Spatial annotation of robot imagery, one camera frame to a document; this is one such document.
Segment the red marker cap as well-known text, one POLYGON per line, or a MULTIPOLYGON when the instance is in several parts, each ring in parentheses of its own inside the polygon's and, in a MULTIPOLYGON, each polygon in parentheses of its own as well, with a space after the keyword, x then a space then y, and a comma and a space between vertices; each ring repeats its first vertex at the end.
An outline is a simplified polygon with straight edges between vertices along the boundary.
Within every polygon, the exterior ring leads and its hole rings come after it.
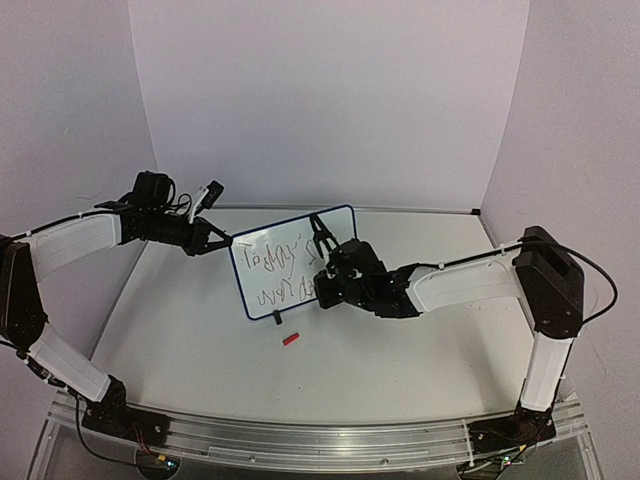
POLYGON ((282 343, 284 346, 288 346, 290 344, 292 344, 294 341, 296 341, 298 338, 300 337, 300 335, 298 333, 293 333, 291 335, 289 335, 288 337, 286 337, 282 343))

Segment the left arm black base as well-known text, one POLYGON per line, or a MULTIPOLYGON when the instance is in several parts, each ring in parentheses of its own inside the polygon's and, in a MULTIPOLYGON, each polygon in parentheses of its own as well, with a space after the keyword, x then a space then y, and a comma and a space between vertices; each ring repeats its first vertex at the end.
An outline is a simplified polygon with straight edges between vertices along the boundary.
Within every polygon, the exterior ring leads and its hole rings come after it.
POLYGON ((146 447, 162 447, 168 436, 169 417, 130 406, 124 383, 112 375, 108 378, 109 385, 102 399, 87 401, 81 425, 93 432, 135 441, 146 447))

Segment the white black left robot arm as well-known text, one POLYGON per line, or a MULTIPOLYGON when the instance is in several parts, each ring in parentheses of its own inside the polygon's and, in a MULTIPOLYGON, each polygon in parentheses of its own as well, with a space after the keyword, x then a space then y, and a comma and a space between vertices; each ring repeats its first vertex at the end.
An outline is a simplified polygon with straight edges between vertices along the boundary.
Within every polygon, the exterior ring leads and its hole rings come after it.
POLYGON ((122 197, 1 238, 1 343, 42 382, 95 404, 97 420, 127 434, 134 413, 122 381, 94 364, 96 337, 107 299, 123 282, 139 243, 175 247, 197 257, 231 246, 232 238, 204 212, 224 187, 210 181, 195 194, 179 193, 168 175, 138 173, 122 197))

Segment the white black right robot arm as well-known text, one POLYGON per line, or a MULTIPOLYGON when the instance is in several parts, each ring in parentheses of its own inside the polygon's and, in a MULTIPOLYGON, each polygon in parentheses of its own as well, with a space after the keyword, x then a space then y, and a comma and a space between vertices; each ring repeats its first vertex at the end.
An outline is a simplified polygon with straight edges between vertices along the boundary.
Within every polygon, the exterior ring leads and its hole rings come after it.
POLYGON ((517 303, 533 333, 519 406, 552 408, 574 340, 584 321, 585 273, 575 254, 544 228, 466 258, 389 269, 363 240, 322 253, 313 279, 322 309, 346 304, 384 320, 409 320, 464 304, 517 303))

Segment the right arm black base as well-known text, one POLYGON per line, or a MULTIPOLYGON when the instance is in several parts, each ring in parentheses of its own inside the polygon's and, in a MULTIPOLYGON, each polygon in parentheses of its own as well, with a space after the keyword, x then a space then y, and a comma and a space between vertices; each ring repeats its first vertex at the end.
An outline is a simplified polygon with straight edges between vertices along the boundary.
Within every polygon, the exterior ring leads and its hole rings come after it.
POLYGON ((488 454, 551 440, 556 436, 554 406, 544 411, 524 408, 520 403, 506 416, 477 420, 469 427, 473 452, 488 454))

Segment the blue-framed whiteboard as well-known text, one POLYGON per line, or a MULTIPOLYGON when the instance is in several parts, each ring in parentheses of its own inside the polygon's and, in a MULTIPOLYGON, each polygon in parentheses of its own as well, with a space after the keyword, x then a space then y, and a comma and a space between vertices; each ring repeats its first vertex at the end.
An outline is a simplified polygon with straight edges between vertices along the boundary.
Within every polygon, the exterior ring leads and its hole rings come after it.
POLYGON ((313 278, 326 261, 320 257, 313 235, 310 215, 304 214, 233 237, 231 262, 250 320, 316 300, 313 278))

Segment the rear aluminium table trim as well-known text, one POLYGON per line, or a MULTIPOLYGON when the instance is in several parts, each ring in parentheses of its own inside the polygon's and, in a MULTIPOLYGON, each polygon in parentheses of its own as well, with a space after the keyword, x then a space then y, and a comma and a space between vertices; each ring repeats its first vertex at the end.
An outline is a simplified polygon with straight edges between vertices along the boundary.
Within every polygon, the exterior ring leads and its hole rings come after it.
MULTIPOLYGON (((297 205, 297 204, 215 204, 213 210, 294 210, 294 211, 320 211, 341 207, 338 205, 297 205)), ((413 208, 413 207, 383 207, 383 206, 360 206, 349 204, 354 211, 366 212, 389 212, 389 213, 415 213, 415 214, 442 214, 442 215, 469 215, 480 217, 480 208, 459 210, 459 209, 439 209, 439 208, 413 208)))

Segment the aluminium front rail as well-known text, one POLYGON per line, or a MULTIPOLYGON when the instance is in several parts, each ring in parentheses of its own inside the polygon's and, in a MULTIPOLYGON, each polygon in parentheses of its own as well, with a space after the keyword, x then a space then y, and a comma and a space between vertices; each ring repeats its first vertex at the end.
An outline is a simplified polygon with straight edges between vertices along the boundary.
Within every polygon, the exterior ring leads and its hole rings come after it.
POLYGON ((172 457, 233 467, 304 473, 424 470, 465 464, 470 469, 497 458, 520 462, 571 446, 563 460, 600 479, 602 469, 582 406, 572 397, 552 412, 551 437, 527 450, 508 445, 492 430, 504 413, 429 422, 379 425, 296 425, 188 415, 144 408, 159 418, 146 444, 172 457))

